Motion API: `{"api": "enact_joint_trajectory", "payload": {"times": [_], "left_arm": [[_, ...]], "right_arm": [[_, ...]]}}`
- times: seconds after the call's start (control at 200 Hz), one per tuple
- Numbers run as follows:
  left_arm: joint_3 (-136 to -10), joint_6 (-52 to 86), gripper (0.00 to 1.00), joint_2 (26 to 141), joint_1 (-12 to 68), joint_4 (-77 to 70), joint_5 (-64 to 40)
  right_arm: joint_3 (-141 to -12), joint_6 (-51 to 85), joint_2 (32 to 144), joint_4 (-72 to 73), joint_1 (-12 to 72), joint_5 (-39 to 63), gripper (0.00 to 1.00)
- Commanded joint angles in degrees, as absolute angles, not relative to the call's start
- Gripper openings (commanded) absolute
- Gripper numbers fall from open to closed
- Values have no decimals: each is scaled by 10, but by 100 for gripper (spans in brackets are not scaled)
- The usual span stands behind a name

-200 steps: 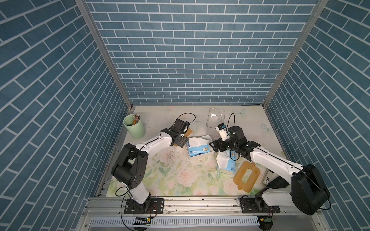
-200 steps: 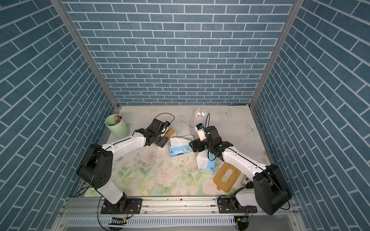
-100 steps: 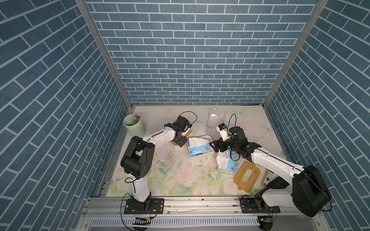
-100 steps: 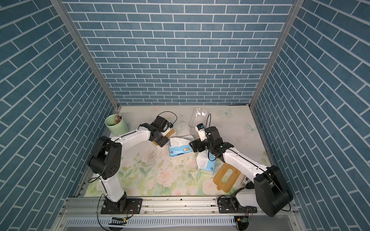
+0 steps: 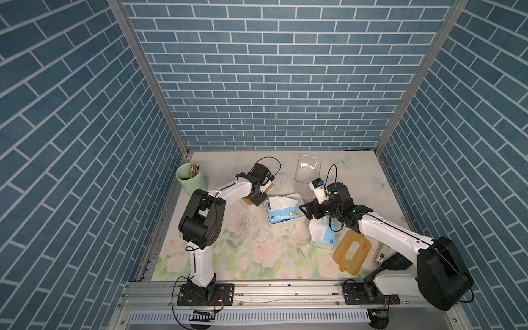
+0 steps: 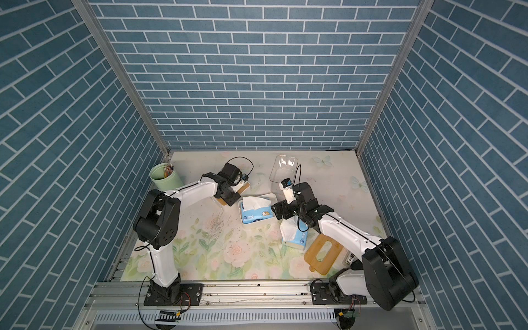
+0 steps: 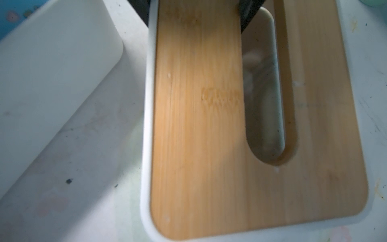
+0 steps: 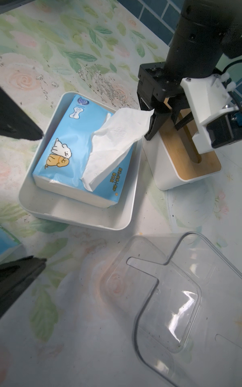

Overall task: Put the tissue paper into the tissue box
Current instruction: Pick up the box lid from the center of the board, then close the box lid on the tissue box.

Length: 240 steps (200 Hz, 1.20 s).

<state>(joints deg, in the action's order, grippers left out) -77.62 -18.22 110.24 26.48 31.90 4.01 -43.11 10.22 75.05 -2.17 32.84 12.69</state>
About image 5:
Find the white tissue box base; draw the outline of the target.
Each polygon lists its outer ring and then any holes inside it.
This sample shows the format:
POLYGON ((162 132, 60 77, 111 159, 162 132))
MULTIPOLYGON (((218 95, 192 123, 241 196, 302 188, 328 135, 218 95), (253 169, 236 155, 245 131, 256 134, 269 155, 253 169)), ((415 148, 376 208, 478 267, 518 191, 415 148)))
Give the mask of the white tissue box base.
POLYGON ((300 210, 302 199, 298 193, 270 197, 265 202, 268 225, 271 228, 284 228, 304 222, 307 218, 300 210))

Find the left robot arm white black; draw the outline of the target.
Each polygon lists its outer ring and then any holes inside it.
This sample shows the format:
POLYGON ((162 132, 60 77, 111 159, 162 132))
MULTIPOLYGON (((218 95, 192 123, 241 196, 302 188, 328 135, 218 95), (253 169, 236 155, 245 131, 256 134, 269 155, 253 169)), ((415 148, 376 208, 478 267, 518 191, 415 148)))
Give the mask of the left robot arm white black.
POLYGON ((217 276, 213 268, 213 244, 221 233, 225 210, 240 199, 260 206, 273 186, 275 174, 255 163, 247 173, 238 173, 231 182, 211 191, 192 193, 179 224, 187 242, 191 273, 180 290, 186 305, 209 305, 218 297, 217 276))

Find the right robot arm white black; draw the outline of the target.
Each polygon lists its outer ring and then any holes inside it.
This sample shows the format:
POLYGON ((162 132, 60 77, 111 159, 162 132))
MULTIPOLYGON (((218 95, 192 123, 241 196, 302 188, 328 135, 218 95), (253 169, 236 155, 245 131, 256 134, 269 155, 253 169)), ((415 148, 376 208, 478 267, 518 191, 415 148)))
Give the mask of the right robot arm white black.
POLYGON ((433 307, 448 311, 472 293, 473 277, 455 243, 445 236, 433 239, 384 219, 373 209, 357 204, 341 182, 309 184, 315 199, 301 206, 308 219, 324 216, 339 221, 351 232, 371 237, 395 251, 364 279, 364 298, 374 303, 392 295, 418 296, 433 307))

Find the bamboo tissue box lid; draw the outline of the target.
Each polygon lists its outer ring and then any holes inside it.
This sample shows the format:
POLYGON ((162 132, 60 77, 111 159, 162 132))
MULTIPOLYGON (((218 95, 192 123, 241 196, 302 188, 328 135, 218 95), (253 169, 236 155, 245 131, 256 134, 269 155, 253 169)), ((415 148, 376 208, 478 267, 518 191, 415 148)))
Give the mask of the bamboo tissue box lid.
POLYGON ((261 186, 258 188, 252 188, 250 191, 250 194, 244 198, 251 200, 255 206, 260 206, 268 198, 268 193, 273 188, 274 188, 274 183, 270 181, 265 186, 261 186))

